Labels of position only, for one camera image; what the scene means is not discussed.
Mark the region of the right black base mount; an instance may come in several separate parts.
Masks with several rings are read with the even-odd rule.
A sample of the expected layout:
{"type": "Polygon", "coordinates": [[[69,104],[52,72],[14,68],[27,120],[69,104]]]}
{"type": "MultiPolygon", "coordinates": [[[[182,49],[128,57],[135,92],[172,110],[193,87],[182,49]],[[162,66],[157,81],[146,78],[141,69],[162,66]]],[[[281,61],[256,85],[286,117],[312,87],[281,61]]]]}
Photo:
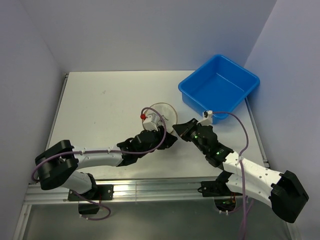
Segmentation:
{"type": "Polygon", "coordinates": [[[203,197],[233,197],[242,195],[242,193],[232,192],[225,183],[217,180],[202,181],[197,191],[203,197]]]}

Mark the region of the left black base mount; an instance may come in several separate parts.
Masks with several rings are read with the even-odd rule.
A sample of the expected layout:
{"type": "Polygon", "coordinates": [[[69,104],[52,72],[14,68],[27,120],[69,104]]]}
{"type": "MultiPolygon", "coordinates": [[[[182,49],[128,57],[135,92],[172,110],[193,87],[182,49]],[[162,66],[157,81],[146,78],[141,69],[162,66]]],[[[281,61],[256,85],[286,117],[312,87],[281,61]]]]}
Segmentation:
{"type": "Polygon", "coordinates": [[[81,217],[86,217],[89,220],[99,220],[93,218],[99,210],[106,210],[107,215],[101,219],[106,219],[111,215],[111,210],[108,206],[103,205],[103,201],[110,201],[113,199],[114,186],[112,184],[100,184],[89,190],[86,193],[77,193],[69,190],[67,200],[69,202],[78,202],[78,213],[81,217]]]}

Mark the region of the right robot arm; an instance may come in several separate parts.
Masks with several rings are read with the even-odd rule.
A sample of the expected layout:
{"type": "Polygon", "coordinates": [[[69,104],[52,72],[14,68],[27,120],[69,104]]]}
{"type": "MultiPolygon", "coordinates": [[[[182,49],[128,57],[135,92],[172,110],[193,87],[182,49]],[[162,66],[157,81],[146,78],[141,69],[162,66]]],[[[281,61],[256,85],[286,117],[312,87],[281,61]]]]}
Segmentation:
{"type": "Polygon", "coordinates": [[[222,195],[245,193],[269,206],[282,220],[296,221],[309,196],[295,173],[279,172],[242,158],[218,141],[213,126],[201,125],[194,118],[173,125],[173,129],[182,140],[192,142],[211,166],[222,170],[213,191],[222,195]]]}

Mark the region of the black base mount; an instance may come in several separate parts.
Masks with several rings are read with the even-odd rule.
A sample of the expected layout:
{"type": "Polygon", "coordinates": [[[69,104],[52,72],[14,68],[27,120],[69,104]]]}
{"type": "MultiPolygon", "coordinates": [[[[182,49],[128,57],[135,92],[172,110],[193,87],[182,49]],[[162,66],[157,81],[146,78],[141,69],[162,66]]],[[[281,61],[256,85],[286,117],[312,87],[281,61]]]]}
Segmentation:
{"type": "Polygon", "coordinates": [[[99,210],[106,210],[107,215],[101,219],[106,219],[111,215],[111,210],[108,206],[103,205],[103,201],[110,201],[113,199],[114,186],[112,184],[100,184],[89,190],[86,193],[77,193],[69,190],[67,200],[69,202],[78,202],[78,213],[81,217],[86,217],[89,220],[99,220],[93,218],[99,210]]]}
{"type": "Polygon", "coordinates": [[[242,195],[242,193],[232,192],[225,183],[217,180],[202,181],[197,191],[203,197],[233,197],[242,195]]]}

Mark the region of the blue plastic bin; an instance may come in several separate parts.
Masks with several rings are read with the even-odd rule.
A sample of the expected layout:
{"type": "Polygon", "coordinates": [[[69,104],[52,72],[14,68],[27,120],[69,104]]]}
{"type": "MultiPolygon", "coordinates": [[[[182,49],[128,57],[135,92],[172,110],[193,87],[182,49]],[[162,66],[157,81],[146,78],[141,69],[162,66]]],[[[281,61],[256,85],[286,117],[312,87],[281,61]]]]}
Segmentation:
{"type": "Polygon", "coordinates": [[[213,123],[228,117],[260,84],[255,74],[224,55],[216,54],[178,84],[182,101],[202,115],[213,111],[213,123]]]}

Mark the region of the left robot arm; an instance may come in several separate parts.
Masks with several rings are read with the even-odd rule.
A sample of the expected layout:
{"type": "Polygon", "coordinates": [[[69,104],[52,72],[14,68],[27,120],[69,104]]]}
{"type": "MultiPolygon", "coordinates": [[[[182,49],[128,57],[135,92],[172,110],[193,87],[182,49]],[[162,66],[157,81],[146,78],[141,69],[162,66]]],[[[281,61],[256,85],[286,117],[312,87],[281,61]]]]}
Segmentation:
{"type": "Polygon", "coordinates": [[[177,141],[163,126],[143,130],[113,147],[87,149],[75,147],[68,139],[61,140],[35,158],[35,182],[42,190],[63,187],[80,194],[86,200],[96,197],[98,187],[91,173],[81,169],[110,166],[126,167],[155,150],[166,150],[177,141]]]}

